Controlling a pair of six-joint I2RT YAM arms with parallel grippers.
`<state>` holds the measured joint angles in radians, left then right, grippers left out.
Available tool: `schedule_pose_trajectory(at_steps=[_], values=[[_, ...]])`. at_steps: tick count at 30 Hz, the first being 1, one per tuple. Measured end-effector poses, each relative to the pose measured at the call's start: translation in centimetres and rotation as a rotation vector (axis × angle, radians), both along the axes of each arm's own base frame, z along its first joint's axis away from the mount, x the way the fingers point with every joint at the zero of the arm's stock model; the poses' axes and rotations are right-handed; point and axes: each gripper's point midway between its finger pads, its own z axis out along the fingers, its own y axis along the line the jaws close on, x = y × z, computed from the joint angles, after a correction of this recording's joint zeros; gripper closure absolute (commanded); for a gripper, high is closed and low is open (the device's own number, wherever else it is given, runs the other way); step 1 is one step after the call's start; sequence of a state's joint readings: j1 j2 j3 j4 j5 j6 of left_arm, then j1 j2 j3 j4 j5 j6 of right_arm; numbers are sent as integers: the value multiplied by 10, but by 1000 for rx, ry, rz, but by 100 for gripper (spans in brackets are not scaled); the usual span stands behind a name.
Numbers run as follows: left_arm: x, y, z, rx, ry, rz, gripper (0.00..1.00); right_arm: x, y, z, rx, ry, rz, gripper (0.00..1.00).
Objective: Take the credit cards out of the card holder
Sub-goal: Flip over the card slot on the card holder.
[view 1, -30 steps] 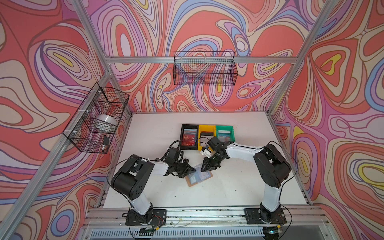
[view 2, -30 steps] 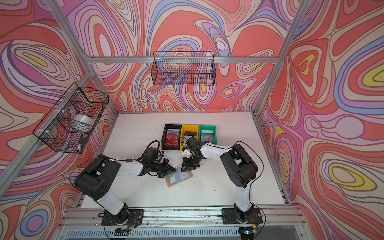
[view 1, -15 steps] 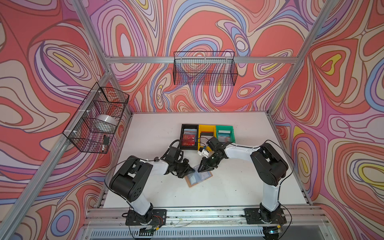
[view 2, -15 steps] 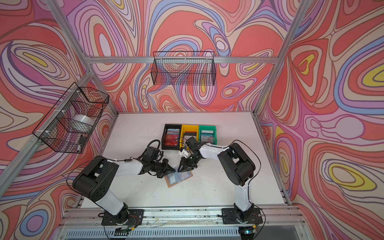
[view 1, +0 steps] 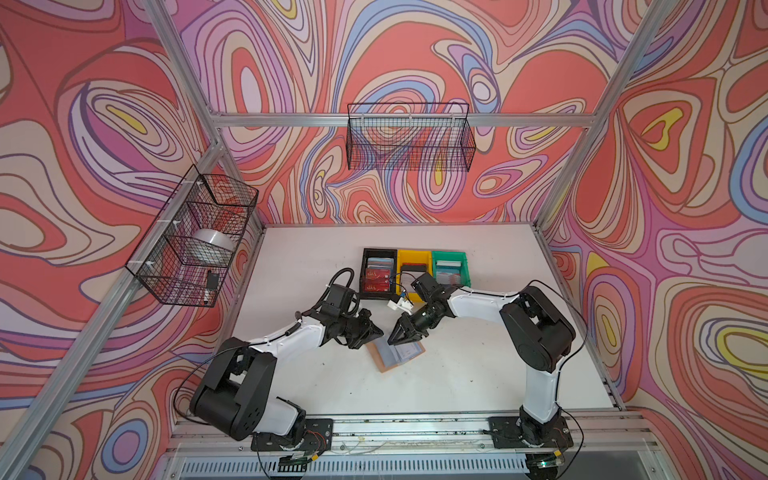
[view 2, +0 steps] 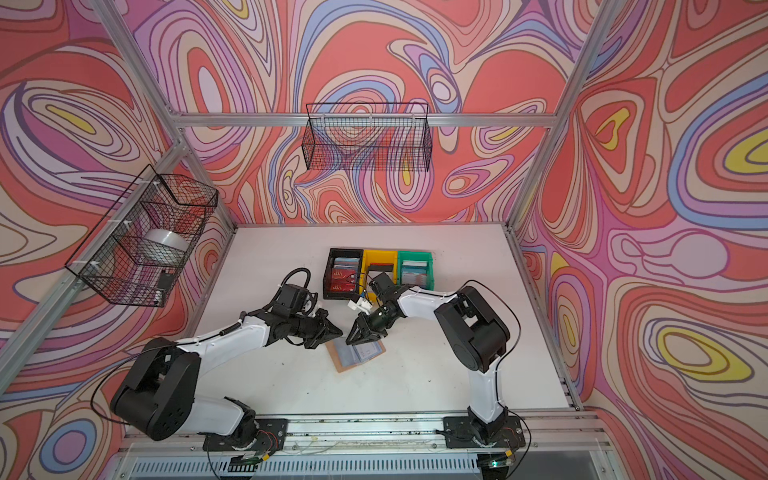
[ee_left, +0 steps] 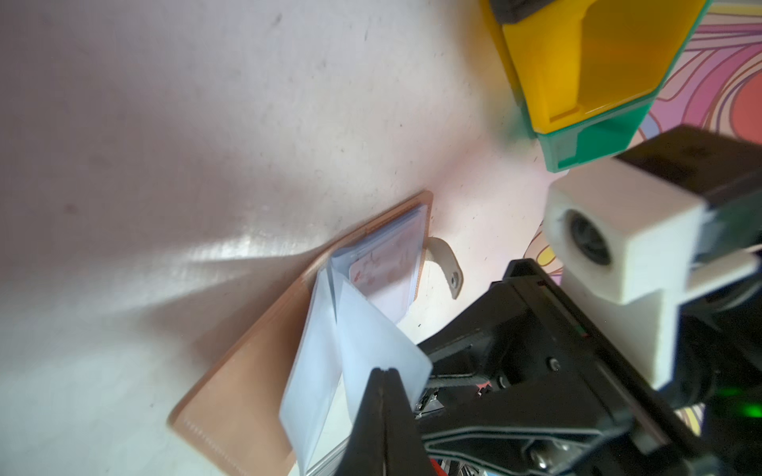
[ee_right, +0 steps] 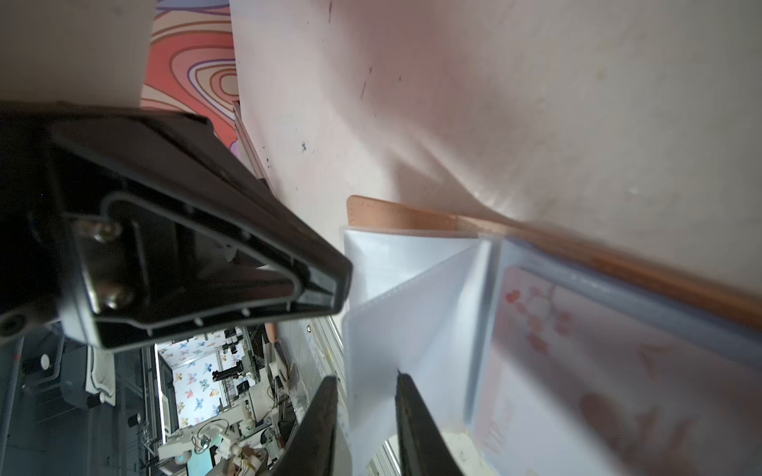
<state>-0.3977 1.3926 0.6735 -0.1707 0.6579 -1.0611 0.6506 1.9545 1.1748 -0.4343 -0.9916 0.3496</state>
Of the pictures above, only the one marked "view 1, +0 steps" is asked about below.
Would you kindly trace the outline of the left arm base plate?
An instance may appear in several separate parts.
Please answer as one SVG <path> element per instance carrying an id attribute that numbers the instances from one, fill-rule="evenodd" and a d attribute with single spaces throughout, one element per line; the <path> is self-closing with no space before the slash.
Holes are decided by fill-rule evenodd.
<path id="1" fill-rule="evenodd" d="M 261 452 L 322 453 L 332 447 L 334 421 L 331 418 L 300 420 L 286 435 L 255 433 L 251 450 Z"/>

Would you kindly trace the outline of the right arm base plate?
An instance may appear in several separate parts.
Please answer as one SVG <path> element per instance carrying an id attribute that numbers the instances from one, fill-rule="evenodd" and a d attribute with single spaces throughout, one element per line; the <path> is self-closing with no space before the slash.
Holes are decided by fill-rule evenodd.
<path id="1" fill-rule="evenodd" d="M 574 441 L 565 419 L 555 415 L 546 423 L 532 417 L 493 416 L 488 418 L 488 435 L 497 449 L 543 448 L 565 451 Z"/>

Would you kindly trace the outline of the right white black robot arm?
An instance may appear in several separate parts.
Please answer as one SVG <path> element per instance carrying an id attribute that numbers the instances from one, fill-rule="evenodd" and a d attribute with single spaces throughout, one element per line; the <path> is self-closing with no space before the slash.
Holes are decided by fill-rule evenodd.
<path id="1" fill-rule="evenodd" d="M 412 287 L 424 302 L 404 312 L 387 339 L 391 346 L 418 342 L 445 318 L 476 318 L 505 327 L 526 366 L 525 396 L 516 421 L 518 438 L 530 447 L 556 441 L 565 428 L 558 403 L 559 378 L 576 339 L 572 323 L 533 282 L 515 293 L 494 293 L 445 286 L 428 273 Z"/>

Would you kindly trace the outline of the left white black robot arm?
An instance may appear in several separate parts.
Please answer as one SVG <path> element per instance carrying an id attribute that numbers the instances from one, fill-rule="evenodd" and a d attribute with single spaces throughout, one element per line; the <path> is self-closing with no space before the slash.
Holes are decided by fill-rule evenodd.
<path id="1" fill-rule="evenodd" d="M 234 440 L 270 436 L 294 448 L 309 434 L 306 411 L 271 393 L 278 367 L 335 341 L 358 350 L 383 336 L 357 292 L 328 285 L 309 309 L 295 313 L 287 330 L 271 337 L 227 339 L 210 361 L 189 404 L 189 412 Z"/>

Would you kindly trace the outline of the tan leather card holder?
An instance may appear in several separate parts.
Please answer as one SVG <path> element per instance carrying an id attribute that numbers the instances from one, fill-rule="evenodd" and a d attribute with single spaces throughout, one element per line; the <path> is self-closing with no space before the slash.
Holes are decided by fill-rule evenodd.
<path id="1" fill-rule="evenodd" d="M 381 373 L 408 363 L 425 352 L 425 348 L 420 342 L 389 345 L 384 338 L 378 338 L 367 343 L 365 347 Z"/>

